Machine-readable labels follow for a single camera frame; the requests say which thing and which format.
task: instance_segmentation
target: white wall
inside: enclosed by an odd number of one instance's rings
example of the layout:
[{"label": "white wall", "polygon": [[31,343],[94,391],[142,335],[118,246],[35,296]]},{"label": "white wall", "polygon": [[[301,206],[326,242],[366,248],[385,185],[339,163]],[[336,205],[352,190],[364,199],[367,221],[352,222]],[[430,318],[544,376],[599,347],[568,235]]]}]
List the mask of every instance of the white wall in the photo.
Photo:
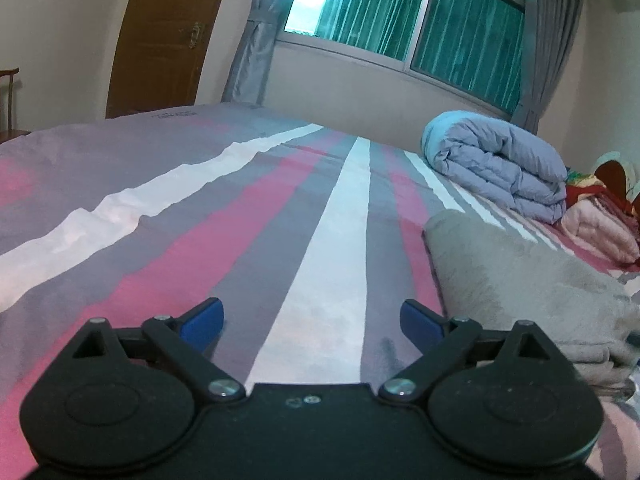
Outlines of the white wall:
[{"label": "white wall", "polygon": [[117,1],[0,0],[0,64],[20,67],[14,94],[18,128],[98,118]]},{"label": "white wall", "polygon": [[540,118],[538,136],[545,139],[561,155],[564,155],[564,144],[572,128],[572,116],[578,100],[580,75],[584,65],[584,51],[587,39],[588,5],[582,6],[580,22],[576,31],[574,44],[567,64],[554,96],[544,115]]},{"label": "white wall", "polygon": [[411,76],[287,43],[276,45],[264,105],[412,152],[418,152],[425,125],[439,113],[482,112]]},{"label": "white wall", "polygon": [[222,0],[220,3],[202,65],[197,105],[220,102],[250,10],[251,0]]},{"label": "white wall", "polygon": [[617,150],[640,170],[640,0],[588,0],[578,87],[565,161],[587,171]]},{"label": "white wall", "polygon": [[116,55],[116,47],[118,46],[118,38],[120,37],[120,28],[124,20],[124,13],[127,11],[129,0],[115,0],[111,8],[107,37],[104,44],[104,54],[100,66],[100,75],[98,77],[98,88],[96,97],[95,118],[103,119],[107,113],[107,99],[109,97],[109,85],[111,83],[111,69],[113,68],[113,59]]}]

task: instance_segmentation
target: curtain tie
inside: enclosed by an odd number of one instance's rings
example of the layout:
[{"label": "curtain tie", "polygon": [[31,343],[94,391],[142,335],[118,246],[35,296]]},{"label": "curtain tie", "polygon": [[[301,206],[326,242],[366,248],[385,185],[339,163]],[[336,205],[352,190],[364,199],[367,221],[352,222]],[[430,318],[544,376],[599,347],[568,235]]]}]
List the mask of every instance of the curtain tie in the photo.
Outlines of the curtain tie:
[{"label": "curtain tie", "polygon": [[278,18],[280,15],[277,12],[266,9],[254,9],[249,13],[248,22],[256,23],[271,23],[271,25],[278,24]]}]

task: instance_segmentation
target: window frame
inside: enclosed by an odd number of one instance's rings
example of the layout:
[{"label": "window frame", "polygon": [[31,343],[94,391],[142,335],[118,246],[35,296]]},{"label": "window frame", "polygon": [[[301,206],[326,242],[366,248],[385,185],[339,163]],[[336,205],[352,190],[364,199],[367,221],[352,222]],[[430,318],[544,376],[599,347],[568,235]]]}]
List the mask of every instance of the window frame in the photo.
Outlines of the window frame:
[{"label": "window frame", "polygon": [[[521,9],[524,12],[525,0],[505,0],[505,1]],[[420,43],[422,26],[425,23],[426,17],[428,15],[430,3],[431,3],[431,0],[422,0],[420,3],[420,9],[418,10],[418,16],[416,17],[416,20],[415,20],[414,31],[412,33],[411,40],[409,41],[409,49],[407,51],[405,61],[400,61],[392,57],[387,57],[387,56],[383,56],[382,54],[370,52],[369,50],[364,50],[363,48],[359,48],[357,46],[338,43],[337,41],[325,40],[323,38],[317,38],[315,36],[306,36],[305,34],[297,34],[295,32],[285,32],[284,25],[276,39],[278,43],[292,44],[292,45],[313,48],[316,50],[320,50],[326,54],[329,54],[330,56],[337,56],[340,58],[348,57],[348,58],[357,60],[359,62],[364,62],[365,64],[373,64],[373,65],[381,66],[383,68],[387,68],[389,70],[393,70],[395,72],[402,73],[411,78],[429,83],[431,85],[434,85],[446,91],[449,91],[459,97],[462,97],[467,101],[484,108],[485,110],[489,111],[491,114],[495,116],[507,118],[507,119],[510,118],[511,114],[508,113],[506,110],[496,107],[495,105],[489,103],[488,101],[485,101],[478,95],[475,95],[465,89],[452,85],[451,83],[442,81],[441,79],[438,79],[434,76],[426,75],[422,72],[412,70],[411,64],[415,57],[415,51],[417,50],[418,45]],[[287,16],[289,15],[289,12],[290,12],[290,8],[287,9]]]}]

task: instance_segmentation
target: wooden door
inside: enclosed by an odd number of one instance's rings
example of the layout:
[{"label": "wooden door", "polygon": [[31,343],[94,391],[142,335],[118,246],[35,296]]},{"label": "wooden door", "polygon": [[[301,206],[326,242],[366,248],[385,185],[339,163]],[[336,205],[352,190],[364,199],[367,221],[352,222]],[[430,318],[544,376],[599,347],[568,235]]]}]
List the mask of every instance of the wooden door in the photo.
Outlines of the wooden door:
[{"label": "wooden door", "polygon": [[221,0],[129,0],[107,117],[192,105]]}]

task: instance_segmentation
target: gray stripe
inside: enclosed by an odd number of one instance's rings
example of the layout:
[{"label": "gray stripe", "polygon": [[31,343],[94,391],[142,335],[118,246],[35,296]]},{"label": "gray stripe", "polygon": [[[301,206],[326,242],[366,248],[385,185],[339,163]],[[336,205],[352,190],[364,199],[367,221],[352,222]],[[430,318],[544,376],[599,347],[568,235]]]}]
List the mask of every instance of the gray stripe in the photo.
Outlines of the gray stripe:
[{"label": "gray stripe", "polygon": [[272,171],[290,146],[305,146],[327,130],[259,153],[242,170],[206,185],[196,194],[158,216],[142,217],[124,240],[27,292],[0,313],[0,402],[18,378],[27,373],[49,347],[74,323],[84,307],[102,301],[124,276],[161,256],[169,245],[212,212],[225,208],[243,189]]},{"label": "gray stripe", "polygon": [[354,142],[355,137],[346,136],[318,162],[282,211],[211,291],[225,306],[225,327],[212,360],[243,383],[269,335]]},{"label": "gray stripe", "polygon": [[[379,144],[371,145],[367,315],[360,361],[360,378],[370,383],[374,391],[420,357],[420,352],[400,330],[400,306],[404,300],[415,296],[415,289],[382,150]],[[406,160],[404,155],[397,158]]]},{"label": "gray stripe", "polygon": [[[522,225],[529,233],[531,233],[533,235],[533,237],[538,240],[539,244],[545,244],[546,243],[540,238],[540,236],[537,234],[537,232],[531,228],[529,225],[526,225],[524,222],[522,222],[520,220],[520,218],[518,217],[518,213],[516,213],[515,211],[511,210],[511,209],[503,209],[504,211],[506,211],[507,215],[509,215],[511,218],[513,218],[514,221],[518,222],[520,225]],[[549,240],[549,242],[553,245],[553,247],[556,248],[556,250],[558,251],[564,251],[564,249],[562,248],[562,246],[560,246],[552,237],[551,235],[546,232],[544,229],[539,228],[537,225],[531,223],[531,225],[533,225],[533,227],[535,227],[538,231],[540,231],[547,240]]]},{"label": "gray stripe", "polygon": [[617,402],[616,405],[620,408],[620,411],[622,413],[624,413],[637,424],[640,422],[640,413],[638,412],[640,406],[636,397],[637,395],[634,395],[627,402]]},{"label": "gray stripe", "polygon": [[[465,210],[465,213],[480,218],[480,215],[471,207],[471,205],[460,196],[460,192],[455,188],[455,186],[453,186],[452,182],[449,179],[447,179],[446,177],[441,176],[441,175],[439,175],[438,178],[444,184],[444,186],[447,188],[447,191],[449,191],[451,193],[451,195],[456,200],[456,202],[458,202],[458,204],[460,204],[460,206]],[[488,206],[487,204],[485,204],[481,200],[478,200],[478,203],[479,203],[479,205],[481,207],[486,209],[486,211],[488,212],[489,215],[491,215],[493,218],[495,218],[495,220],[497,220],[497,222],[505,229],[505,231],[507,231],[512,236],[515,235],[517,237],[521,237],[520,233],[517,232],[516,229],[514,229],[512,226],[510,226],[509,223],[502,216],[496,214],[494,212],[494,210],[490,206]]]},{"label": "gray stripe", "polygon": [[620,277],[618,278],[618,281],[623,285],[626,285],[627,282],[634,280],[638,276],[640,276],[640,272],[624,272],[623,274],[620,275]]},{"label": "gray stripe", "polygon": [[181,164],[219,155],[232,142],[306,123],[275,119],[260,108],[187,107],[167,119],[140,114],[35,132],[0,146],[0,154],[33,173],[33,195],[0,208],[0,254],[39,238],[77,208],[93,210],[108,194],[148,182]]},{"label": "gray stripe", "polygon": [[[427,207],[430,218],[436,216],[441,211],[444,211],[445,207],[440,199],[431,190],[431,188],[427,186],[427,183],[424,181],[424,177],[418,172],[418,170],[415,169],[415,166],[408,158],[406,158],[404,153],[399,153],[396,158],[398,159],[398,164],[402,167],[403,170],[406,171],[406,174],[409,176],[409,178],[415,182],[418,194],[420,194],[422,202]],[[458,205],[466,211],[465,206],[468,207],[468,204],[464,200],[460,200],[459,196],[454,195],[451,192],[452,187],[450,186],[450,181],[439,175],[436,171],[433,171],[433,174],[436,175],[437,179],[439,179],[441,183],[443,183],[447,191],[449,191]]]},{"label": "gray stripe", "polygon": [[[509,218],[513,219],[513,221],[514,221],[514,222],[517,222],[518,224],[520,224],[520,225],[523,227],[523,229],[524,229],[527,233],[529,233],[530,235],[532,235],[532,236],[533,236],[533,237],[538,241],[538,243],[539,243],[539,244],[544,243],[544,242],[543,242],[542,240],[540,240],[540,238],[535,234],[535,232],[534,232],[531,228],[529,228],[529,226],[524,225],[524,224],[520,221],[520,219],[516,218],[516,217],[512,214],[512,211],[511,211],[510,209],[505,209],[505,208],[503,208],[503,207],[501,207],[500,209],[501,209],[502,211],[504,211],[504,212],[505,212],[505,214],[507,214],[507,215],[509,216]],[[510,233],[516,233],[518,236],[520,236],[520,234],[516,231],[516,229],[514,229],[513,227],[511,227],[510,225],[508,225],[508,224],[507,224],[507,221],[506,221],[505,219],[500,218],[500,216],[499,216],[499,215],[494,215],[494,216],[495,216],[495,217],[500,221],[500,223],[501,223],[502,225],[504,225],[504,226],[505,226],[505,228],[506,228]]]}]

